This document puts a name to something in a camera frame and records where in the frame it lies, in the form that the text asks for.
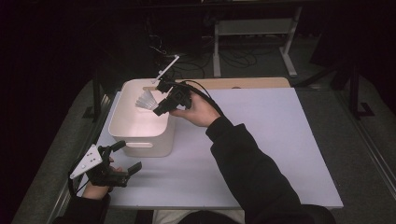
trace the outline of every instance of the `metal stand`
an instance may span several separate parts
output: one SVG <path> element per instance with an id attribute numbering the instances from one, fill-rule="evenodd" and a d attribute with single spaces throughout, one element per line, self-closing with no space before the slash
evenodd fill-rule
<path id="1" fill-rule="evenodd" d="M 347 63 L 348 63 L 348 57 L 344 57 L 343 59 L 340 59 L 337 62 L 335 62 L 333 65 L 325 68 L 323 71 L 316 73 L 312 77 L 310 77 L 302 82 L 294 84 L 293 87 L 307 87 L 307 86 L 315 83 L 319 79 L 326 77 L 333 71 L 337 71 L 337 73 L 340 72 L 340 70 L 344 66 L 346 66 Z M 341 84 L 336 84 L 336 86 L 337 86 L 336 89 L 340 89 L 340 90 L 343 89 L 347 82 L 347 79 L 349 79 L 349 77 L 347 77 L 346 80 L 344 80 Z"/>
<path id="2" fill-rule="evenodd" d="M 280 47 L 280 54 L 291 77 L 296 77 L 297 72 L 291 62 L 289 49 L 300 18 L 302 7 L 297 7 L 293 18 L 265 19 L 265 20 L 241 20 L 241 21 L 218 21 L 215 25 L 215 49 L 213 53 L 214 77 L 221 77 L 219 63 L 219 36 L 220 35 L 269 35 L 287 34 L 286 43 Z"/>
<path id="3" fill-rule="evenodd" d="M 87 107 L 84 115 L 84 119 L 93 119 L 92 122 L 96 122 L 99 119 L 101 113 L 101 99 L 100 99 L 100 83 L 97 71 L 94 72 L 92 77 L 92 89 L 93 89 L 93 113 L 92 106 Z"/>
<path id="4" fill-rule="evenodd" d="M 353 66 L 352 76 L 350 78 L 350 99 L 349 99 L 349 109 L 356 119 L 361 119 L 363 116 L 373 116 L 374 113 L 370 106 L 366 103 L 361 103 L 363 111 L 359 111 L 359 73 L 356 71 L 356 66 Z"/>

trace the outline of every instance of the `white object in bin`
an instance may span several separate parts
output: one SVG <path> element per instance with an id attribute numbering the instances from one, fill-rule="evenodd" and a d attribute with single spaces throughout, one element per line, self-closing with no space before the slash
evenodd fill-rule
<path id="1" fill-rule="evenodd" d="M 167 94 L 155 90 L 149 78 L 125 82 L 120 92 L 108 132 L 117 141 L 124 140 L 122 150 L 131 157 L 165 157 L 173 148 L 175 117 L 169 113 L 157 116 L 151 110 L 135 106 L 137 99 L 149 89 L 159 103 Z"/>
<path id="2" fill-rule="evenodd" d="M 149 109 L 154 111 L 158 107 L 158 103 L 155 100 L 150 90 L 145 90 L 141 96 L 136 101 L 137 107 Z"/>

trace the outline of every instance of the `black jacket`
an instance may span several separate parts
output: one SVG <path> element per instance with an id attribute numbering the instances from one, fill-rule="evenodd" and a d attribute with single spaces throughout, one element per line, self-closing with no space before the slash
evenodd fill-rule
<path id="1" fill-rule="evenodd" d="M 212 140 L 211 152 L 231 193 L 245 211 L 249 223 L 314 223 L 302 208 L 296 192 L 262 153 L 244 124 L 233 126 L 225 117 L 216 119 L 206 130 Z M 95 223 L 103 201 L 74 198 L 59 223 Z"/>

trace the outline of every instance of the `white tabletop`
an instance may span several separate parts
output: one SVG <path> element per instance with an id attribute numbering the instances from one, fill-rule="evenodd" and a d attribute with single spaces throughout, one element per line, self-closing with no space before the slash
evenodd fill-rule
<path id="1" fill-rule="evenodd" d="M 211 90 L 227 118 L 245 123 L 261 150 L 272 157 L 302 203 L 343 207 L 318 145 L 293 88 Z M 111 107 L 97 146 L 116 141 L 108 125 L 120 93 Z M 126 188 L 114 188 L 112 206 L 148 209 L 235 209 L 210 153 L 205 128 L 177 119 L 174 148 L 164 158 L 133 158 L 122 150 L 111 154 L 124 170 L 138 161 L 143 168 Z"/>

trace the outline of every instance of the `person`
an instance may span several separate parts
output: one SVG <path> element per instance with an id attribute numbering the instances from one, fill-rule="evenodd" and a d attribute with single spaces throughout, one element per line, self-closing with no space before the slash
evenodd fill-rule
<path id="1" fill-rule="evenodd" d="M 233 125 L 194 92 L 191 102 L 191 109 L 176 109 L 170 114 L 207 128 L 205 133 L 213 142 L 211 153 L 232 195 L 245 211 L 245 223 L 315 223 L 303 209 L 288 179 L 259 149 L 244 124 Z M 72 200 L 64 216 L 54 223 L 95 223 L 97 219 L 93 217 L 100 216 L 98 209 L 106 196 L 106 188 L 87 186 L 82 198 Z M 88 214 L 92 214 L 92 219 L 82 220 Z"/>

